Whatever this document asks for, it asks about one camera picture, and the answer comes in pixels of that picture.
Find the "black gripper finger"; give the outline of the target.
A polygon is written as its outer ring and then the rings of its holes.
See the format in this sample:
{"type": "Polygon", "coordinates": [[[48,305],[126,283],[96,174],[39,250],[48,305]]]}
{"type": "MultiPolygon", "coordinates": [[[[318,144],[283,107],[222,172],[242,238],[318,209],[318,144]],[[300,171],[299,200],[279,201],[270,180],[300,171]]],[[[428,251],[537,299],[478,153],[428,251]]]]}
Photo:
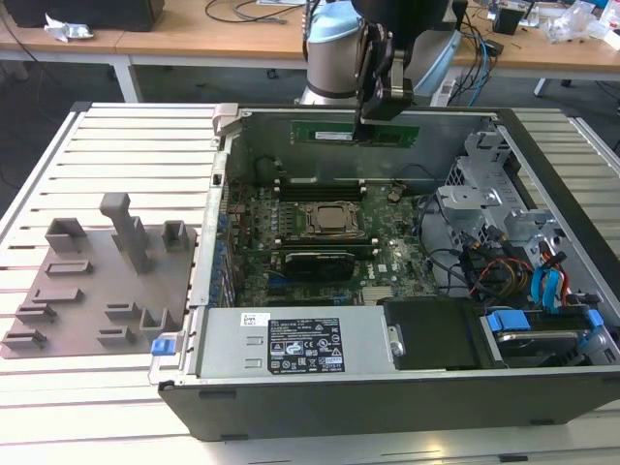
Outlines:
{"type": "Polygon", "coordinates": [[[393,58],[391,39],[371,42],[362,23],[356,59],[356,112],[354,141],[367,140],[366,120],[388,117],[390,90],[388,70],[393,58]]]}

